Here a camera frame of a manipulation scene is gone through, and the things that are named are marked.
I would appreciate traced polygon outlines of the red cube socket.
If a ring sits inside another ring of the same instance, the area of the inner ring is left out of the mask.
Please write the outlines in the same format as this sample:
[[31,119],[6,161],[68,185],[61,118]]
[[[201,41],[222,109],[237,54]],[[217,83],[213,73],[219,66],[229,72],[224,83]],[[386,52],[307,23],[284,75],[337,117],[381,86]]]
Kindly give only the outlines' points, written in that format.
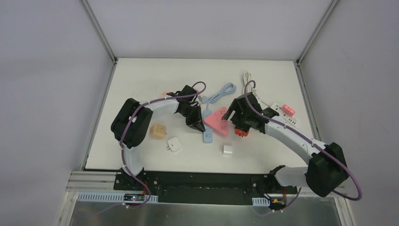
[[249,134],[249,131],[244,131],[244,130],[241,130],[239,128],[235,128],[234,132],[235,132],[236,135],[238,135],[240,137],[247,137],[248,134]]

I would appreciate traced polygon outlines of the pink power strip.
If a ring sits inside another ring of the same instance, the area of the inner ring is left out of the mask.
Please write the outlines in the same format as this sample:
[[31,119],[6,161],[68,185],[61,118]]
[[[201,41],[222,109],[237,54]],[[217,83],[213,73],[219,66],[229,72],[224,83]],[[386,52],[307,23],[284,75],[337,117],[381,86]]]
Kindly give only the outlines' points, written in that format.
[[227,137],[229,135],[228,121],[223,119],[223,116],[226,114],[226,112],[227,108],[222,107],[214,112],[211,110],[205,110],[203,113],[204,124],[222,137]]

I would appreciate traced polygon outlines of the round pink socket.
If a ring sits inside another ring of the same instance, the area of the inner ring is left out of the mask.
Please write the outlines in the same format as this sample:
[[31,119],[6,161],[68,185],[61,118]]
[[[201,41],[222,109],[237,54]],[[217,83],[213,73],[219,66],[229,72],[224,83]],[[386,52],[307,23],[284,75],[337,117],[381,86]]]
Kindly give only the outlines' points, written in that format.
[[175,96],[176,96],[175,92],[172,92],[172,91],[165,91],[165,92],[162,92],[162,93],[159,95],[159,98],[167,98],[167,97],[175,97]]

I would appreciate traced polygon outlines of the small white usb charger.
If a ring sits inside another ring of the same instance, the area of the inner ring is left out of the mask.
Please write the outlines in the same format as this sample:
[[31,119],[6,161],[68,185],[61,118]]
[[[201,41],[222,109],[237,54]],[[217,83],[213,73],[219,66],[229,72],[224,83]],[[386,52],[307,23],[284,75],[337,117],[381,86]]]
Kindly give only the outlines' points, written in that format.
[[233,147],[231,145],[223,145],[222,154],[223,155],[232,155],[233,154]]

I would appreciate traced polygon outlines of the white charger plug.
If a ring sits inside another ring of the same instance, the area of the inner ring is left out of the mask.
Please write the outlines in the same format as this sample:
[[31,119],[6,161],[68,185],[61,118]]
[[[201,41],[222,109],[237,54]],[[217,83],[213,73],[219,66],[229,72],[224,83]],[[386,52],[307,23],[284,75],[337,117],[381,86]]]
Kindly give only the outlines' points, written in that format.
[[173,137],[167,141],[167,150],[175,153],[180,151],[183,145],[178,137]]

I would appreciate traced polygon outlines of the beige cube plug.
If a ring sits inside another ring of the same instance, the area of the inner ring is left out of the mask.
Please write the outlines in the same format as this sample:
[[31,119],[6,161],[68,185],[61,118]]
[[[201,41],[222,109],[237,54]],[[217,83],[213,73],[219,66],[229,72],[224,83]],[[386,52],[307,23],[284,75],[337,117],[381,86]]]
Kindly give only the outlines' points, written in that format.
[[149,136],[154,139],[163,139],[167,134],[166,127],[164,125],[155,123],[151,126]]

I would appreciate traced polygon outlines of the light blue power strip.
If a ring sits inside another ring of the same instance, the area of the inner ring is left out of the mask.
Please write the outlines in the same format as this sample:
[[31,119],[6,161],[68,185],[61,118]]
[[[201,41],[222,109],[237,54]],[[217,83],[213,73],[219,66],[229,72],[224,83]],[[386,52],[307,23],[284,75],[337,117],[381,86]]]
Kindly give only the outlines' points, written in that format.
[[205,124],[205,118],[210,116],[212,113],[211,110],[203,111],[203,123],[205,127],[205,131],[203,132],[203,142],[205,144],[211,144],[213,142],[213,130]]

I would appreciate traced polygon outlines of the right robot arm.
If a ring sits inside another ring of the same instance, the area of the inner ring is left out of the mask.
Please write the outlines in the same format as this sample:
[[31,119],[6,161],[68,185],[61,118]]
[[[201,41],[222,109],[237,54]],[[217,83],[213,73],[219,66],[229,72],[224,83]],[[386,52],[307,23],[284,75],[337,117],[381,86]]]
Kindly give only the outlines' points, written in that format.
[[253,94],[235,98],[222,117],[231,120],[236,129],[258,130],[284,144],[305,163],[305,167],[278,166],[270,173],[267,187],[279,193],[286,186],[304,186],[325,197],[349,177],[342,148],[303,135],[282,116],[276,107],[262,109]]

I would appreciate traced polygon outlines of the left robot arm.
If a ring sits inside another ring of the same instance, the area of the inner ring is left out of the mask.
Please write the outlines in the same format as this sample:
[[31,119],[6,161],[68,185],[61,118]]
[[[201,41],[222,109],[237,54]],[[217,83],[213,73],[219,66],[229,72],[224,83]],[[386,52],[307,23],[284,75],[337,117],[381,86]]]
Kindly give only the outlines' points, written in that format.
[[192,86],[185,85],[182,90],[169,92],[151,101],[139,102],[133,98],[125,101],[111,124],[111,132],[121,148],[122,169],[128,174],[125,183],[131,190],[139,190],[147,185],[139,175],[144,167],[140,166],[137,172],[132,172],[127,164],[126,152],[135,153],[135,148],[147,135],[152,118],[163,115],[179,113],[189,128],[205,132],[201,107],[196,101],[205,89],[206,84],[198,81]]

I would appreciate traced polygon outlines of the small pink plug adapter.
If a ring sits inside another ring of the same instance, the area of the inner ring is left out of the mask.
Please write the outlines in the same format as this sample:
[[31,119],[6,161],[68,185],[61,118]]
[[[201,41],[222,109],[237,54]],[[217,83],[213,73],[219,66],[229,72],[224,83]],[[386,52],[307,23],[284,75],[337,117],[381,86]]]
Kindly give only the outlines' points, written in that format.
[[289,117],[292,117],[295,114],[295,110],[288,105],[283,105],[281,107],[281,110],[284,114],[288,115]]

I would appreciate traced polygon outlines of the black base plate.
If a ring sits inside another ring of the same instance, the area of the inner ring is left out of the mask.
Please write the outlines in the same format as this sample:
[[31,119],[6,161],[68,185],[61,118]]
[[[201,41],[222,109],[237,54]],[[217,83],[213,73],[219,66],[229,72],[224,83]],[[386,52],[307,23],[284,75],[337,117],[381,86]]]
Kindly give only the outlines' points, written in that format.
[[296,195],[295,186],[281,186],[274,174],[226,174],[143,170],[135,178],[123,169],[114,190],[143,191],[162,203],[251,205],[254,198]]

